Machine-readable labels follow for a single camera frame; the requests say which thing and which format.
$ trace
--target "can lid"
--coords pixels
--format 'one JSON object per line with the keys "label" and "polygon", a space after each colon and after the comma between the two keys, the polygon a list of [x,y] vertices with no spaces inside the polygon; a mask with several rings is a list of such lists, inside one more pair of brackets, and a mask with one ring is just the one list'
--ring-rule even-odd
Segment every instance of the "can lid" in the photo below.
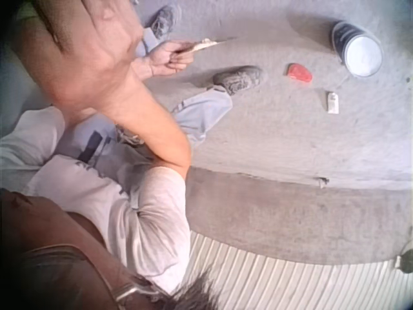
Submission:
{"label": "can lid", "polygon": [[382,62],[381,47],[371,37],[355,37],[346,47],[345,63],[348,70],[355,76],[372,76],[380,69]]}

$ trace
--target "gray floor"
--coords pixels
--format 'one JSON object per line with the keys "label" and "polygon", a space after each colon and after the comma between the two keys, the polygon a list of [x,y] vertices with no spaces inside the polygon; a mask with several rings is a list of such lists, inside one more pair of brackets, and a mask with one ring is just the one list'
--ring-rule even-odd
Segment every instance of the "gray floor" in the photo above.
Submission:
{"label": "gray floor", "polygon": [[412,235],[410,191],[320,189],[200,168],[187,185],[191,229],[273,258],[382,262]]}
{"label": "gray floor", "polygon": [[[142,0],[147,22],[170,0]],[[259,65],[262,87],[234,98],[235,108],[197,150],[194,165],[269,180],[332,187],[411,188],[413,28],[409,0],[175,1],[183,18],[173,37],[238,37],[197,54],[196,62],[163,83],[149,83],[173,106],[214,73]],[[381,40],[385,62],[371,78],[352,77],[328,44],[338,19],[361,25]],[[285,76],[289,63],[314,75],[310,85]],[[339,95],[340,114],[325,111],[325,91]]]}

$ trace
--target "white t-shirt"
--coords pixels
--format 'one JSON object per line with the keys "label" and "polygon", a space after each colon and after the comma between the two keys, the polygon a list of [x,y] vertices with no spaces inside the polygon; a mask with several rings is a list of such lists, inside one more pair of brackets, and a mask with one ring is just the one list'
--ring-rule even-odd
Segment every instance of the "white t-shirt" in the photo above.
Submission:
{"label": "white t-shirt", "polygon": [[49,198],[66,212],[88,218],[109,252],[171,293],[189,260],[184,179],[166,167],[149,169],[133,210],[129,195],[114,180],[82,161],[52,155],[62,122],[60,111],[52,107],[22,115],[13,133],[0,141],[2,186],[14,191],[16,179],[32,173],[24,194]]}

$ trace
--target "gray sneaker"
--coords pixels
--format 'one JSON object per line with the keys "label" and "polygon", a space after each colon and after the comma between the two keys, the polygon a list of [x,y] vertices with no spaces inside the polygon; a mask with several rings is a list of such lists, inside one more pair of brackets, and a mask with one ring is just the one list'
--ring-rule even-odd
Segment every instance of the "gray sneaker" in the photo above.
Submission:
{"label": "gray sneaker", "polygon": [[240,90],[258,86],[264,80],[264,72],[255,66],[245,66],[233,71],[217,73],[214,78],[215,85],[223,86],[230,96]]}
{"label": "gray sneaker", "polygon": [[182,11],[179,5],[165,5],[156,15],[150,27],[155,37],[160,41],[168,39],[169,34],[181,19]]}

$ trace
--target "paint can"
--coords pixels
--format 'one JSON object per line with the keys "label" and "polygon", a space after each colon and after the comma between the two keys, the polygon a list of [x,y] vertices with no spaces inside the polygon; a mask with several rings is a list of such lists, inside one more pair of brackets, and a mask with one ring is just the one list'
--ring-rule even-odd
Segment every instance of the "paint can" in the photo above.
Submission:
{"label": "paint can", "polygon": [[378,72],[383,62],[383,50],[370,32],[340,21],[331,36],[334,50],[352,75],[366,78]]}

